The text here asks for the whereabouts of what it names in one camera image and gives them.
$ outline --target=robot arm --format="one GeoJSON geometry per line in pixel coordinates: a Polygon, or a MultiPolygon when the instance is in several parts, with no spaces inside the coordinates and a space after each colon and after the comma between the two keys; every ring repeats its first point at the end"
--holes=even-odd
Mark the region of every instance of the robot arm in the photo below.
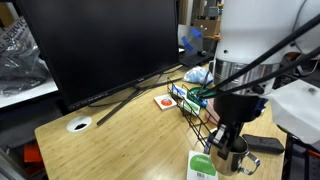
{"type": "Polygon", "coordinates": [[[317,0],[225,2],[222,40],[216,51],[216,87],[213,88],[216,92],[214,108],[220,120],[218,131],[210,140],[220,149],[218,155],[222,159],[228,155],[244,123],[260,115],[266,102],[261,95],[272,91],[272,77],[320,53],[320,40],[315,38],[320,34],[317,7],[320,7],[317,0]],[[279,71],[279,64],[288,52],[303,55],[279,71]]]}

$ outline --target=packaging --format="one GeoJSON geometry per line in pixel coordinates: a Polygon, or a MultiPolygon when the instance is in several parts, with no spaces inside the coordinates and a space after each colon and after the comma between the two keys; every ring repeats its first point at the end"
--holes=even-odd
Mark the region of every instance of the packaging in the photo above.
{"type": "Polygon", "coordinates": [[[0,94],[10,96],[46,81],[49,71],[23,17],[0,35],[0,94]]]}
{"type": "Polygon", "coordinates": [[[218,180],[218,172],[214,168],[210,156],[189,151],[187,180],[218,180]]]}
{"type": "Polygon", "coordinates": [[[160,107],[162,111],[174,108],[177,106],[177,103],[170,96],[170,94],[165,94],[162,96],[157,96],[154,98],[154,101],[160,107]]]}
{"type": "Polygon", "coordinates": [[[178,96],[181,99],[187,99],[187,91],[177,85],[172,85],[172,94],[178,96]]]}
{"type": "Polygon", "coordinates": [[[178,106],[182,107],[185,111],[197,116],[200,114],[200,106],[189,99],[184,99],[178,106]]]}
{"type": "Polygon", "coordinates": [[[219,20],[195,19],[193,23],[195,27],[203,27],[207,29],[203,32],[204,36],[214,37],[220,33],[219,20]]]}

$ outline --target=small box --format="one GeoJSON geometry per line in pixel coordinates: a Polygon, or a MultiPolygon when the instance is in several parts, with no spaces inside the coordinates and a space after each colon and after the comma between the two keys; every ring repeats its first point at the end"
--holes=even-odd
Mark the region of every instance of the small box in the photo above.
{"type": "Polygon", "coordinates": [[[154,101],[158,104],[162,111],[177,106],[177,103],[174,101],[174,99],[172,99],[172,97],[169,94],[157,96],[154,98],[154,101]]]}
{"type": "Polygon", "coordinates": [[[218,172],[214,168],[210,156],[189,151],[187,180],[218,180],[218,172]]]}
{"type": "Polygon", "coordinates": [[[182,107],[185,111],[188,111],[189,113],[192,113],[193,115],[197,116],[200,113],[200,106],[189,99],[183,100],[180,104],[180,107],[182,107]]]}
{"type": "Polygon", "coordinates": [[[181,99],[187,99],[187,91],[179,86],[172,85],[172,94],[178,96],[181,99]]]}

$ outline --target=wooden desk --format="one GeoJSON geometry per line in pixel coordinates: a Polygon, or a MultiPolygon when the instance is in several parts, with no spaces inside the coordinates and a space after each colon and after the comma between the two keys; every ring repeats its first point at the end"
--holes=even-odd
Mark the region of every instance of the wooden desk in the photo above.
{"type": "MultiPolygon", "coordinates": [[[[184,72],[177,71],[171,77],[182,77],[184,72]]],[[[166,93],[165,86],[150,90],[100,127],[96,122],[112,107],[85,107],[37,128],[35,133],[49,179],[186,179],[189,150],[202,152],[203,147],[179,108],[162,112],[156,105],[153,98],[166,93]],[[91,116],[93,123],[81,132],[68,132],[68,122],[80,115],[91,116]]],[[[286,135],[271,122],[270,109],[247,123],[243,132],[277,137],[285,145],[286,135]]],[[[261,160],[254,175],[219,178],[281,179],[284,154],[254,154],[261,160]]]]}

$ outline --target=mug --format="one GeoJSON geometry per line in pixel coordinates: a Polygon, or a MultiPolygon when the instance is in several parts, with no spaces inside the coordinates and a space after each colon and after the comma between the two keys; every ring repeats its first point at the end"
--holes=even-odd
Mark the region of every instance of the mug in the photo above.
{"type": "Polygon", "coordinates": [[[239,136],[226,156],[226,159],[221,158],[218,155],[219,148],[211,145],[210,156],[211,161],[214,164],[215,169],[223,175],[231,176],[238,172],[242,172],[247,175],[252,175],[260,166],[260,160],[248,151],[248,144],[241,136],[239,136]],[[255,169],[250,171],[242,167],[243,158],[248,157],[255,163],[255,169]]]}

